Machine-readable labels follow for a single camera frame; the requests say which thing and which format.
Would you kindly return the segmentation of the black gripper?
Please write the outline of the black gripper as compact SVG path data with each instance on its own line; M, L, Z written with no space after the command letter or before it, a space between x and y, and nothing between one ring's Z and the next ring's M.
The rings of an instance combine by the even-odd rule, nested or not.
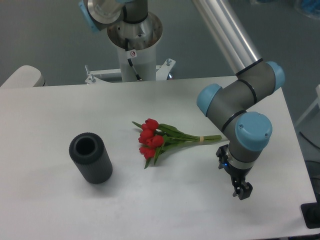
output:
M238 196L240 200L250 197L253 186L245 182L246 175L251 170L251 163L241 162L234 158L229 151L229 145L220 146L216 152L218 157L218 168L224 169L231 177L231 183L234 188L233 197Z

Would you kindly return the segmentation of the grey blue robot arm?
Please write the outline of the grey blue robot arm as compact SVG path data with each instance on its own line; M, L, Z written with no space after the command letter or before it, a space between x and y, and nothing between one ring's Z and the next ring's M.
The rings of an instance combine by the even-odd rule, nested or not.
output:
M82 0L78 5L90 29L107 30L110 41L119 48L124 82L154 81L160 75L153 47L163 28L146 0ZM285 73L277 63L263 60L228 1L196 0L194 5L237 77L227 87L205 87L196 104L229 140L216 155L219 167L231 177L233 195L243 200L253 190L246 175L273 130L265 115L249 108L282 87Z

